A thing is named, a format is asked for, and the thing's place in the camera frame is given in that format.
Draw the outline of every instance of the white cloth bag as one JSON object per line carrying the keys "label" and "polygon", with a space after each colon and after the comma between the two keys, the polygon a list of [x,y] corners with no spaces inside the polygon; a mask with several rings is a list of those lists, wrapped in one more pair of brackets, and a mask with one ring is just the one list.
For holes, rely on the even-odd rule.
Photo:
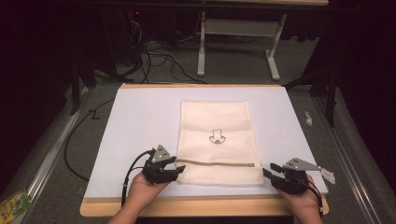
{"label": "white cloth bag", "polygon": [[248,102],[183,101],[177,181],[193,185],[264,183]]}

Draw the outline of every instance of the table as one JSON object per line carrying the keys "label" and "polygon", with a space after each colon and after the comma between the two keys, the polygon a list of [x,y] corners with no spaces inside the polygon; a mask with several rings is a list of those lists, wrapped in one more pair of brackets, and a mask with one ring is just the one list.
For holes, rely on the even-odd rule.
{"label": "table", "polygon": [[[258,4],[279,4],[295,6],[327,6],[327,0],[208,0],[207,2],[238,2],[238,3],[258,3]],[[239,21],[239,20],[219,20],[207,19],[206,13],[201,13],[201,43],[198,55],[198,77],[205,75],[205,35],[250,35],[272,37],[272,46],[265,50],[265,58],[270,67],[273,81],[279,81],[280,75],[276,68],[274,54],[280,35],[285,25],[287,14],[281,14],[279,21]]]}
{"label": "table", "polygon": [[[178,134],[177,110],[180,99],[250,99],[252,121],[256,124],[253,124],[253,126],[255,127],[255,133],[258,135],[256,138],[257,146],[263,148],[263,142],[268,146],[266,150],[261,152],[261,161],[265,169],[269,169],[269,161],[275,163],[286,162],[292,155],[295,156],[296,154],[299,154],[299,157],[301,156],[306,161],[315,163],[304,139],[300,124],[295,117],[289,97],[285,94],[286,91],[282,87],[263,85],[123,85],[119,89],[113,105],[90,183],[80,207],[80,213],[85,217],[103,217],[113,216],[120,209],[120,183],[130,166],[130,162],[136,157],[136,154],[141,153],[140,149],[134,150],[134,148],[147,148],[151,146],[150,142],[152,141],[161,142],[164,146],[167,146],[167,150],[172,155],[175,155]],[[262,109],[268,108],[267,104],[272,106],[265,114]],[[277,120],[274,115],[283,118],[276,126],[271,123]],[[284,141],[284,134],[287,134],[287,132],[282,133],[282,130],[291,130],[294,136],[288,138],[289,141]],[[278,138],[274,138],[270,133],[278,135]],[[283,150],[279,154],[277,153],[279,148],[289,148],[289,150]],[[326,193],[327,189],[321,175],[318,172],[308,173],[314,177],[319,190]],[[270,186],[269,181],[264,186],[256,188],[211,187],[211,192],[206,192],[205,189],[207,188],[189,185],[180,186],[173,182],[150,207],[141,213],[141,216],[291,215],[284,200],[279,198]],[[329,207],[324,196],[323,201],[325,213],[327,213]]]}

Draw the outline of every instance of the white surface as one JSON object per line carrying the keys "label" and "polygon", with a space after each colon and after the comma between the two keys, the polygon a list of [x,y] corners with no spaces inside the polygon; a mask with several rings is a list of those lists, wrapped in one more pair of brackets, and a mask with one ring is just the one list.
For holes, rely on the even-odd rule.
{"label": "white surface", "polygon": [[[294,157],[316,164],[289,96],[282,87],[119,89],[85,198],[119,198],[129,167],[146,150],[163,145],[171,155],[177,154],[182,100],[249,101],[257,148],[265,169],[270,170],[270,162],[282,165]],[[148,157],[143,157],[136,166],[143,166]],[[130,182],[138,172],[131,173]],[[319,191],[327,193],[320,173],[308,173],[313,176]],[[172,182],[160,196],[257,194],[277,192],[269,179],[264,185],[251,188]]]}

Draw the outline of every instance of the hand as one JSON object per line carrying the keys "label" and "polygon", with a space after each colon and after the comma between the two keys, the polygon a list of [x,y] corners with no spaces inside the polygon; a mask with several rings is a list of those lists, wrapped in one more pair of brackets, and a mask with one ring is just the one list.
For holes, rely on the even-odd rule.
{"label": "hand", "polygon": [[140,212],[151,204],[168,185],[169,183],[153,185],[142,173],[137,174],[131,183],[124,206],[108,223],[133,224]]}
{"label": "hand", "polygon": [[[307,175],[309,181],[314,183],[312,176]],[[319,207],[318,207],[318,198],[311,191],[307,190],[306,192],[298,195],[288,194],[283,190],[276,189],[280,195],[288,202],[291,212],[300,220],[302,224],[320,224],[323,223],[320,215],[319,215]]]}

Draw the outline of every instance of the small white object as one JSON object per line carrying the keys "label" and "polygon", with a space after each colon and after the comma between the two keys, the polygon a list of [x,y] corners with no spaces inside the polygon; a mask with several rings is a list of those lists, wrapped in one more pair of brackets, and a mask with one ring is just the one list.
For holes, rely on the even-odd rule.
{"label": "small white object", "polygon": [[309,126],[312,126],[312,118],[308,111],[305,111],[305,116],[306,116],[305,123],[307,123]]}
{"label": "small white object", "polygon": [[327,171],[326,169],[322,168],[320,173],[323,175],[325,179],[327,179],[330,183],[335,184],[335,177],[334,173]]}

